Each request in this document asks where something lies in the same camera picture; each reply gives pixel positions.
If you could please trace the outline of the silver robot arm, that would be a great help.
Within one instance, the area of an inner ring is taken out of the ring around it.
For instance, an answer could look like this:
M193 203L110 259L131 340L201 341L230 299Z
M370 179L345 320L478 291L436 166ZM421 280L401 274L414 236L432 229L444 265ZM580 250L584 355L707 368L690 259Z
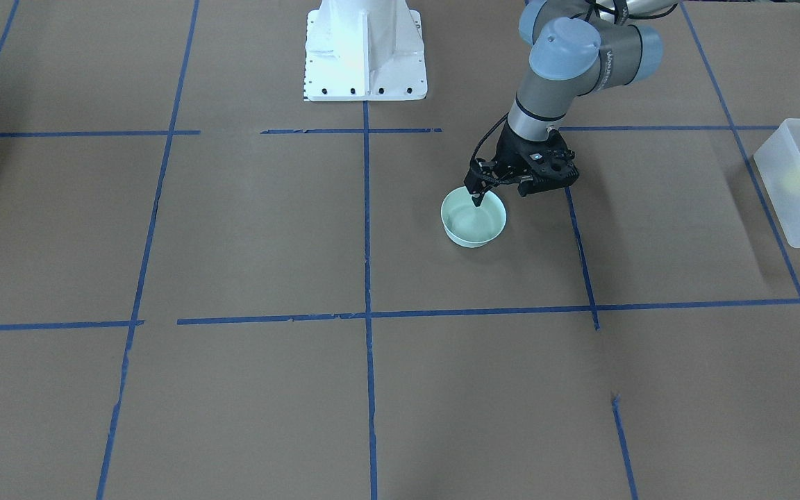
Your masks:
M494 156L473 153L464 180L474 206L501 185L520 196L566 189L580 177L560 133L574 100L642 81L661 64L663 39L648 20L676 1L529 1L519 34L529 44L527 69L499 131Z

